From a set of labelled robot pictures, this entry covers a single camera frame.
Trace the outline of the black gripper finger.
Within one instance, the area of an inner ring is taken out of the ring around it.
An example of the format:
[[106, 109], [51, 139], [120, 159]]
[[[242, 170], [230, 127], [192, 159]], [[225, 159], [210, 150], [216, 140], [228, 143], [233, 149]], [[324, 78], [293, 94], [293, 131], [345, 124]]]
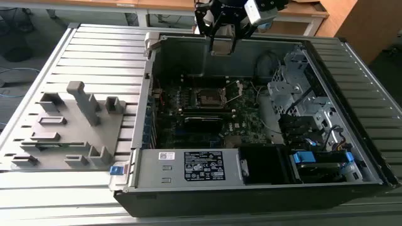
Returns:
[[[213, 41], [214, 35], [220, 28], [220, 2], [218, 1], [208, 1], [206, 3], [201, 3], [200, 1], [194, 2], [194, 21], [196, 26], [198, 28], [198, 33], [204, 35], [209, 39], [209, 52], [213, 51]], [[210, 24], [206, 26], [204, 22], [204, 17], [206, 14], [210, 14], [209, 22]]]
[[256, 25], [252, 25], [245, 13], [234, 13], [232, 16], [232, 45], [230, 52], [234, 51], [236, 43], [244, 38], [249, 38], [256, 30]]

